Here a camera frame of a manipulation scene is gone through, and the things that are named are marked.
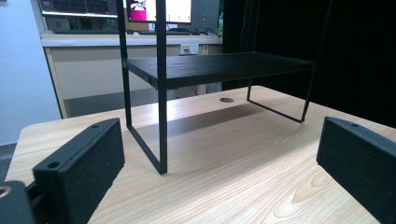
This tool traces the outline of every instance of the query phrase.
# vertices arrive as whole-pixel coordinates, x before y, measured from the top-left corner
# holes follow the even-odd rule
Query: screw hole
[[[232,98],[220,98],[223,103],[233,103],[234,99]]]
[[[11,192],[11,187],[2,186],[0,187],[0,198],[6,197]]]
[[[50,163],[47,167],[52,169],[52,168],[56,168],[57,166],[59,166],[59,162],[55,161]]]

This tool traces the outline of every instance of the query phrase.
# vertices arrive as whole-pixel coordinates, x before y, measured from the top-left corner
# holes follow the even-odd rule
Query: wall socket
[[[198,44],[180,44],[179,55],[198,54]]]

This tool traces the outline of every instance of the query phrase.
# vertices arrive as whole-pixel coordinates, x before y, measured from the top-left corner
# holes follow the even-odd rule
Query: monitor screen
[[[117,18],[116,0],[38,0],[43,16]]]
[[[156,21],[155,0],[127,0],[131,22]],[[191,24],[191,0],[166,0],[166,23]]]

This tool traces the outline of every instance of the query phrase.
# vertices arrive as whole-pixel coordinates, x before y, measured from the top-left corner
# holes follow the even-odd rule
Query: wooden table
[[[158,175],[116,110],[22,130],[7,180],[32,168],[95,122],[120,118],[126,162],[91,223],[376,223],[320,166],[325,116],[347,119],[395,141],[396,131],[311,104],[302,124],[246,101],[246,89],[168,102],[169,173]],[[233,98],[233,103],[219,99]],[[254,87],[252,99],[291,115],[303,100]],[[157,105],[133,107],[133,123],[158,151]]]

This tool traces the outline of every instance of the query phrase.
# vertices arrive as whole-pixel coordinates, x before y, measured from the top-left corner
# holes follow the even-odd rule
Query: black cable
[[[248,12],[248,1],[246,1],[245,3],[244,21],[242,22],[242,31],[241,31],[241,36],[239,37],[239,46],[242,45],[242,38],[245,32],[245,27],[247,22],[247,12]]]
[[[212,30],[212,29],[210,29],[209,27],[207,27],[207,26],[203,26],[203,25],[201,25],[201,26],[205,28],[205,33],[209,33],[209,31],[211,31],[211,32],[212,32],[212,34],[215,34],[215,31],[213,31],[213,30]]]
[[[191,89],[195,93],[195,95],[198,95],[198,91],[195,89],[195,86],[191,86]]]

